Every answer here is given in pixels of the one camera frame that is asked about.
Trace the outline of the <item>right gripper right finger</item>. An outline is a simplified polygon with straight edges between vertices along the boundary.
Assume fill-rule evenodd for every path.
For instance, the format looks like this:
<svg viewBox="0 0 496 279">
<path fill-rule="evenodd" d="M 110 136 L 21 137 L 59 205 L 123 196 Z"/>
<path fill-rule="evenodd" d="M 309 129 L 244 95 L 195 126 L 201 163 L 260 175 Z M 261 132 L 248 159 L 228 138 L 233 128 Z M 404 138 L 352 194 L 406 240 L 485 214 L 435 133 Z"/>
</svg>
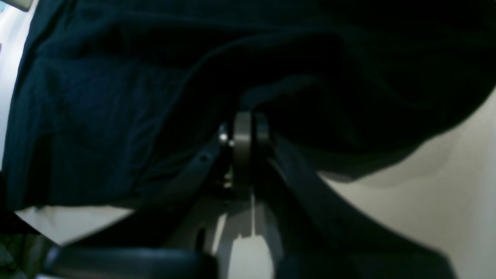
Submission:
<svg viewBox="0 0 496 279">
<path fill-rule="evenodd" d="M 255 192 L 276 219 L 283 256 L 277 279 L 453 279 L 448 259 L 395 234 L 347 203 L 295 146 L 253 124 L 259 162 Z"/>
</svg>

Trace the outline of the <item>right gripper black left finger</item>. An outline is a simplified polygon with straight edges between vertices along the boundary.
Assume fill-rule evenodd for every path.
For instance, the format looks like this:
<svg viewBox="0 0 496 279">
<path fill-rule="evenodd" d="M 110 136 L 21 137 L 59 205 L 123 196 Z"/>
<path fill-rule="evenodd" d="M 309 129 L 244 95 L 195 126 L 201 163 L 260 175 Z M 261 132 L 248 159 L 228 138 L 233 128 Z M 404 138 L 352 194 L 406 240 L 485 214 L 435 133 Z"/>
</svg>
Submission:
<svg viewBox="0 0 496 279">
<path fill-rule="evenodd" d="M 254 119 L 239 112 L 135 213 L 48 253 L 44 279 L 225 279 L 234 238 L 253 233 Z"/>
</svg>

